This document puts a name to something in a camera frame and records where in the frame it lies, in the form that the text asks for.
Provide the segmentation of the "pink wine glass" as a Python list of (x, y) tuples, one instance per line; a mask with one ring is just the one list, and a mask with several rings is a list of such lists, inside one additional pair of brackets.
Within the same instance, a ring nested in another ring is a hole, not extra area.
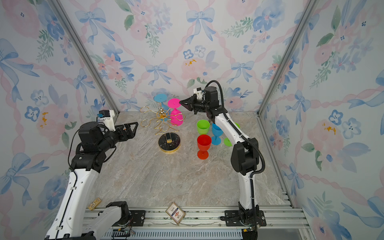
[(168, 101), (168, 106), (172, 110), (170, 113), (171, 124), (173, 126), (180, 126), (184, 123), (184, 115), (178, 108), (181, 106), (180, 100), (173, 98)]

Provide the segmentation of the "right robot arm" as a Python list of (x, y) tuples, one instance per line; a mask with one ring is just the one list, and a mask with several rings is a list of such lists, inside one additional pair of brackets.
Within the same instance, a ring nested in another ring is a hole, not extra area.
[(228, 219), (256, 230), (261, 219), (260, 209), (256, 201), (254, 176), (265, 170), (265, 159), (259, 150), (259, 143), (255, 138), (249, 138), (234, 123), (225, 108), (224, 95), (221, 86), (206, 85), (204, 89), (197, 88), (194, 94), (180, 101), (181, 106), (188, 111), (205, 113), (213, 124), (216, 124), (229, 139), (233, 146), (231, 165), (239, 178), (239, 211), (238, 217)]

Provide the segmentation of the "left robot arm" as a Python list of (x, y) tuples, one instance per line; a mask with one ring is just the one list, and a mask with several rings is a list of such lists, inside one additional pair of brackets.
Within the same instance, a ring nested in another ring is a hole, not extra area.
[(118, 125), (110, 130), (97, 122), (83, 124), (78, 132), (81, 142), (70, 164), (69, 183), (47, 240), (99, 240), (113, 226), (126, 227), (133, 219), (125, 201), (109, 203), (87, 226), (83, 225), (88, 199), (104, 163), (106, 152), (116, 144), (133, 139), (138, 123)]

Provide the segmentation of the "blue wine glass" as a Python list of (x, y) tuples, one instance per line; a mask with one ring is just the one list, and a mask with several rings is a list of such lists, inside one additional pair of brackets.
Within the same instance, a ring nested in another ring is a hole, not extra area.
[(223, 131), (220, 127), (218, 127), (216, 124), (212, 125), (212, 144), (215, 146), (218, 146), (221, 144), (221, 135), (223, 134)]

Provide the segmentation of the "red wine glass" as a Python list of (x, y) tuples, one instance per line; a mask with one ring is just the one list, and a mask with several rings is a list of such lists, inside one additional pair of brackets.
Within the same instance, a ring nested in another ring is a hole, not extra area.
[(210, 149), (211, 144), (212, 144), (212, 139), (208, 135), (200, 135), (197, 138), (197, 145), (199, 148), (197, 156), (199, 159), (205, 160), (209, 157), (208, 150)]

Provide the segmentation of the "teal wine glass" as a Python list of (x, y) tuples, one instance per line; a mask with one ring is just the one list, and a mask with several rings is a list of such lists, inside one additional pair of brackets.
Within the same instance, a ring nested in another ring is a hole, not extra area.
[(168, 99), (166, 94), (157, 94), (154, 97), (154, 101), (160, 104), (160, 107), (163, 108), (165, 111), (169, 110), (169, 107), (165, 104), (165, 101)]

